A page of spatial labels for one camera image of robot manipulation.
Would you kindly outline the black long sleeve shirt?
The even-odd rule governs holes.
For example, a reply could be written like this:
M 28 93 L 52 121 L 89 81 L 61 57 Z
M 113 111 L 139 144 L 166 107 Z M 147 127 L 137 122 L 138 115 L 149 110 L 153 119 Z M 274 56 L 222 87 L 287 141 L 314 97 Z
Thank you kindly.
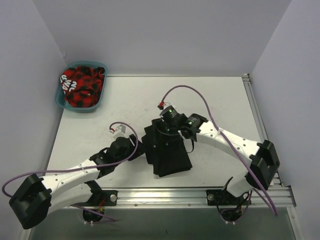
M 153 119 L 144 131 L 141 140 L 147 163 L 153 165 L 154 175 L 162 178 L 193 167 L 182 137 L 160 118 Z

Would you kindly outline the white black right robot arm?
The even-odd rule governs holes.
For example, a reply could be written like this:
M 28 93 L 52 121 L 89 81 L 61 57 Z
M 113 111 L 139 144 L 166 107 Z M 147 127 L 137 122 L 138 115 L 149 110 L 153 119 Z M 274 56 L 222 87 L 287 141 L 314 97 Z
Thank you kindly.
M 240 160 L 245 171 L 233 176 L 222 191 L 222 200 L 232 205 L 245 192 L 253 189 L 267 191 L 280 166 L 275 145 L 257 142 L 215 126 L 207 118 L 193 113 L 189 117 L 178 113 L 171 105 L 159 114 L 168 129 L 176 130 L 184 139 L 217 148 Z

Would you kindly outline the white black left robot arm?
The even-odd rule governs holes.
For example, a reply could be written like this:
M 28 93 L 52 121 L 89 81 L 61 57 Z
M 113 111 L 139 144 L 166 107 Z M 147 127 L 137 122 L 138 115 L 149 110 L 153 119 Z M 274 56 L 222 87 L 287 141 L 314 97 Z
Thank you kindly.
M 57 175 L 28 176 L 9 200 L 9 205 L 22 227 L 27 230 L 41 223 L 53 208 L 53 200 L 77 186 L 91 187 L 83 194 L 90 206 L 101 201 L 95 180 L 112 173 L 116 166 L 144 154 L 143 143 L 133 134 L 118 137 L 110 147 L 92 155 L 76 167 L 60 170 Z

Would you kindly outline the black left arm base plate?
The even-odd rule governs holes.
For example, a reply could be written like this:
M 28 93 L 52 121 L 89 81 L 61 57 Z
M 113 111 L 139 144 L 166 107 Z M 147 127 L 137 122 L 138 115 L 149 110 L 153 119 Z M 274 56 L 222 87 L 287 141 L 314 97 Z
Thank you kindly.
M 95 193 L 92 197 L 93 206 L 113 207 L 117 205 L 118 191 L 114 189 L 102 190 Z

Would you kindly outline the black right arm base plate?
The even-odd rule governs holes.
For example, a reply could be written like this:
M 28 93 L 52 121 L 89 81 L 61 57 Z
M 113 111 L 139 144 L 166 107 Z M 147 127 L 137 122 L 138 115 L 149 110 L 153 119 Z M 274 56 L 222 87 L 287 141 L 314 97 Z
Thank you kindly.
M 242 196 L 234 197 L 222 189 L 207 189 L 206 197 L 209 206 L 237 206 L 243 200 Z

